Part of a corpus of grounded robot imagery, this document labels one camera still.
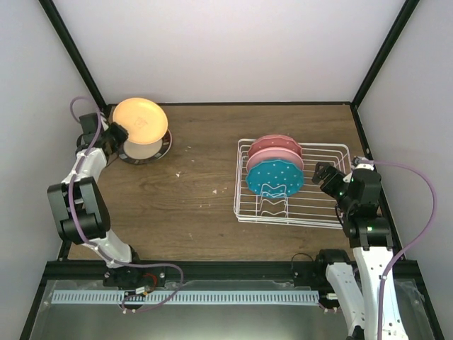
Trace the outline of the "dark striped rim plate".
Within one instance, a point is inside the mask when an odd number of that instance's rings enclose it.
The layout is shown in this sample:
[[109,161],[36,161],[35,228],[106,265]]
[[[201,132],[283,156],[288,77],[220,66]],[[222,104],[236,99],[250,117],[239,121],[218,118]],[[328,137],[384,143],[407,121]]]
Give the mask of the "dark striped rim plate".
[[170,130],[158,141],[151,144],[137,144],[125,141],[118,151],[119,158],[128,164],[143,165],[157,161],[164,157],[173,144]]

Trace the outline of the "yellow plate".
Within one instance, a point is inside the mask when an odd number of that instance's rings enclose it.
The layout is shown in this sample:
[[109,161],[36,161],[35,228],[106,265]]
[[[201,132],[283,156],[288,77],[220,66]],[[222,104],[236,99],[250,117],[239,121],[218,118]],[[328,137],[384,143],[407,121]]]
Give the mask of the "yellow plate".
[[112,120],[128,133],[128,141],[147,145],[160,140],[168,130],[168,118],[155,102],[128,98],[116,105]]

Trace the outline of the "teal plate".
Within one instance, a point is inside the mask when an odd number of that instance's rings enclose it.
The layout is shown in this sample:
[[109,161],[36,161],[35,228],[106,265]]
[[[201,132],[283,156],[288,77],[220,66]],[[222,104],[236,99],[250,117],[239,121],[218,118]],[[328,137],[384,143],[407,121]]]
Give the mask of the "teal plate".
[[251,168],[246,184],[262,198],[288,198],[304,186],[304,172],[293,162],[270,159]]

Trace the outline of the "light pink plate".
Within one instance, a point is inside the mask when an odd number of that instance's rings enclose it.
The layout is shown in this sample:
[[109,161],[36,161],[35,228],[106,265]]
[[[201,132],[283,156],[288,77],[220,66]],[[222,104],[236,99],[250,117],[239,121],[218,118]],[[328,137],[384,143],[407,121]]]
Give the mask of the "light pink plate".
[[302,157],[296,152],[293,152],[292,150],[286,149],[284,147],[269,147],[255,152],[248,157],[246,169],[247,171],[250,171],[253,167],[259,165],[261,162],[274,159],[291,162],[300,170],[304,169],[304,162],[302,160]]

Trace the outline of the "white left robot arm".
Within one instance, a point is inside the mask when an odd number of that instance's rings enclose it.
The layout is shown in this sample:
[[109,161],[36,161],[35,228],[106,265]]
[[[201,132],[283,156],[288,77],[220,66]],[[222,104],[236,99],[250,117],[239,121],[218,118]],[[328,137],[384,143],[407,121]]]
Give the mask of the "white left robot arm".
[[82,245],[104,260],[104,284],[132,288],[144,279],[144,267],[134,261],[137,252],[111,229],[110,214],[97,181],[109,157],[127,140],[126,129],[117,123],[96,130],[91,143],[77,152],[76,161],[61,183],[47,189],[59,237]]

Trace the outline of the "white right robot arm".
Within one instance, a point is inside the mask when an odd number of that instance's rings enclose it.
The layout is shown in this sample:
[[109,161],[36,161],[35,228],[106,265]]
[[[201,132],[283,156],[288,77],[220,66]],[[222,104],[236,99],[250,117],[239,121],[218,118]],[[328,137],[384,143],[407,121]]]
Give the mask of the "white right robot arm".
[[337,249],[320,251],[315,279],[331,285],[349,339],[407,339],[394,285],[394,240],[378,213],[382,178],[371,164],[356,163],[349,174],[320,161],[312,181],[336,201],[335,212],[356,264]]

